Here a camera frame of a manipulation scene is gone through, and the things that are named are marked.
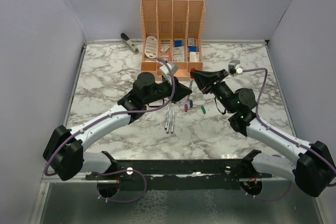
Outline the red pen cap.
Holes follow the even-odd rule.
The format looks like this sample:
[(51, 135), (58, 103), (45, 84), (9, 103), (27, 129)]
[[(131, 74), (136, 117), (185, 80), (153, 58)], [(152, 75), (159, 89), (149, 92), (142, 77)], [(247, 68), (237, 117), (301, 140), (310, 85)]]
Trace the red pen cap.
[(191, 68), (191, 70), (190, 70), (190, 77), (191, 77), (191, 79), (194, 78), (194, 71), (195, 71), (195, 68)]

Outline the red-end white marker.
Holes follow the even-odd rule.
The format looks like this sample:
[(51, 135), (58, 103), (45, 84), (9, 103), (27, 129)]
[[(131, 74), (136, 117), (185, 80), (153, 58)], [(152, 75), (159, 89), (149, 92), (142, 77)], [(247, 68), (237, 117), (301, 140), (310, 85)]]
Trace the red-end white marker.
[(189, 83), (189, 90), (190, 90), (190, 93), (189, 93), (188, 96), (187, 96), (187, 100), (188, 100), (188, 101), (189, 101), (190, 98), (191, 98), (193, 82), (194, 82), (194, 79), (191, 78), (191, 79), (190, 79), (190, 83)]

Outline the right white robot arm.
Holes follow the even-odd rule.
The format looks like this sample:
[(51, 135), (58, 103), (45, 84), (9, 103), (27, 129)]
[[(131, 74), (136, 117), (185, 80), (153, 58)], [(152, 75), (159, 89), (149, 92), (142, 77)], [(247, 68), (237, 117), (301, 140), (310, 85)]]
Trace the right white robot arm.
[(228, 75), (226, 70), (190, 71), (202, 94), (213, 94), (225, 112), (231, 114), (228, 121), (235, 132), (256, 139), (284, 156), (257, 153), (241, 164), (242, 173), (246, 177), (266, 173), (285, 178), (311, 197), (318, 197), (333, 186), (335, 163), (328, 147), (320, 141), (310, 143), (296, 138), (263, 120), (258, 114), (260, 98), (249, 88), (232, 91), (224, 81)]

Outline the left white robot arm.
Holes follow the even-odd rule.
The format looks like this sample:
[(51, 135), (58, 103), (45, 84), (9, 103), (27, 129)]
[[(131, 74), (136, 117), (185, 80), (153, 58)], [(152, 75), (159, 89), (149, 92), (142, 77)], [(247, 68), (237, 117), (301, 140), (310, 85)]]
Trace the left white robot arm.
[(63, 181), (79, 172), (96, 172), (104, 179), (112, 178), (116, 172), (113, 158), (107, 152), (96, 155), (85, 151), (97, 140), (149, 112), (148, 104), (160, 100), (176, 103), (189, 94), (191, 90), (177, 78), (173, 84), (167, 80), (156, 83), (153, 74), (139, 74), (132, 89), (107, 112), (71, 129), (64, 125), (54, 129), (43, 152), (47, 167)]

